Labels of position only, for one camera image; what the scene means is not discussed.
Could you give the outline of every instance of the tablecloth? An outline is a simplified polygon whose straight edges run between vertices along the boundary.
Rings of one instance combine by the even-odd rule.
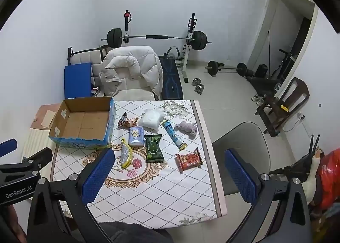
[[[224,194],[210,137],[198,101],[118,101],[111,148],[116,161],[94,202],[87,204],[98,222],[122,221],[148,228],[170,228],[194,224],[227,213]],[[134,148],[133,161],[126,169],[120,168],[121,139],[128,139],[129,131],[117,126],[121,116],[141,117],[145,109],[161,108],[175,126],[181,121],[196,123],[198,134],[177,130],[177,135],[188,145],[179,151],[165,129],[146,128],[145,134],[162,134],[159,146],[163,163],[146,163],[146,150]],[[176,154],[187,154],[199,149],[203,165],[182,173]],[[94,161],[99,150],[60,147],[53,158],[51,179],[64,180],[72,173],[80,173]],[[61,201],[64,213],[71,217],[67,204]]]

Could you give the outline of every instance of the barbell on floor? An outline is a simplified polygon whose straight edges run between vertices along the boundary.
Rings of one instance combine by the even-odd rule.
[[[122,46],[122,40],[125,38],[146,38],[146,39],[183,39],[187,41],[191,41],[191,47],[194,50],[202,50],[206,47],[207,43],[207,35],[203,32],[195,30],[193,32],[192,38],[187,37],[172,37],[167,35],[136,35],[136,36],[122,36],[122,30],[120,28],[113,28],[108,32],[108,35],[105,39],[100,39],[101,41],[107,40],[108,45],[112,48],[119,48]]]
[[[227,70],[236,70],[236,72],[240,75],[240,76],[253,76],[254,73],[252,70],[247,69],[246,64],[244,63],[239,63],[237,65],[236,68],[232,68],[232,67],[225,67],[223,63],[217,63],[216,61],[210,61],[208,63],[208,66],[205,67],[208,70],[208,73],[211,76],[214,76],[217,74],[218,71],[220,71],[221,69],[227,69]]]

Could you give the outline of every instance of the door frame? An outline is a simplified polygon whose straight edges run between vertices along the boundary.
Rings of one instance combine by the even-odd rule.
[[[275,11],[276,11],[276,6],[277,6],[278,0],[267,0],[266,1],[266,6],[265,6],[265,10],[263,12],[263,19],[262,19],[262,23],[261,26],[257,32],[256,38],[255,38],[255,42],[254,42],[254,46],[253,46],[253,50],[250,54],[248,63],[247,63],[247,67],[249,69],[252,69],[254,67],[254,65],[256,64],[256,61],[262,51],[263,45],[265,44],[266,41],[266,37],[267,37],[267,33],[268,30],[270,29],[270,26],[272,24],[274,15],[275,15]],[[285,89],[285,87],[288,85],[289,81],[291,80],[291,78],[293,77],[293,74],[296,70],[296,68],[298,67],[306,49],[307,46],[309,44],[309,40],[312,36],[313,30],[314,30],[314,26],[316,23],[316,19],[317,19],[317,13],[319,11],[319,8],[317,7],[317,5],[314,3],[314,11],[313,11],[313,16],[312,16],[312,21],[310,23],[310,27],[306,36],[306,40],[302,45],[301,51],[292,67],[292,69],[290,70],[289,74],[287,75],[286,79],[284,80],[284,82],[282,83],[280,89],[278,90],[278,92],[275,94],[276,97],[280,96],[281,93],[283,92],[283,90]]]

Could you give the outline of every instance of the purple plush toy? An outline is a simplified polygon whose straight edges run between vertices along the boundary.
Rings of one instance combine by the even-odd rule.
[[[195,123],[186,123],[185,121],[182,121],[180,124],[175,125],[175,128],[189,132],[190,135],[194,137],[197,135],[197,126]]]

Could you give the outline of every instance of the black speaker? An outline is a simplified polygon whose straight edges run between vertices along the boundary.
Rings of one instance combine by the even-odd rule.
[[[255,72],[255,77],[264,78],[266,76],[267,71],[268,71],[267,65],[261,64],[261,65],[258,66],[258,68]]]

